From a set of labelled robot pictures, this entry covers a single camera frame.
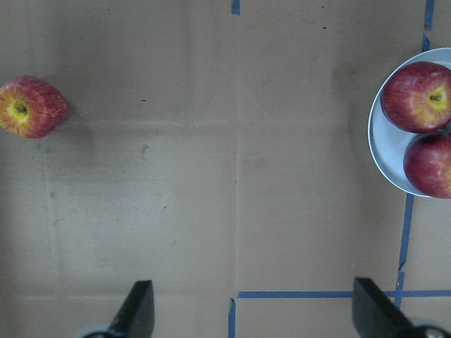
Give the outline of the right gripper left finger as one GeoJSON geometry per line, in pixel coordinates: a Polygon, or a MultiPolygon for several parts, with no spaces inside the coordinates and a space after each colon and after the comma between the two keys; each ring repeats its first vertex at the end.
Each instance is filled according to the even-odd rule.
{"type": "Polygon", "coordinates": [[[150,338],[154,332],[154,288],[151,280],[136,281],[110,323],[86,327],[75,337],[150,338]]]}

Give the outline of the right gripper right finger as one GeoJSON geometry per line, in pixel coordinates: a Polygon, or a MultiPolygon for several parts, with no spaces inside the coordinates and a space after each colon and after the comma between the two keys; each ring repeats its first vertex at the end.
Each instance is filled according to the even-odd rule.
{"type": "Polygon", "coordinates": [[[435,325],[414,325],[367,277],[353,282],[352,323],[363,338],[450,337],[450,332],[435,325]]]}

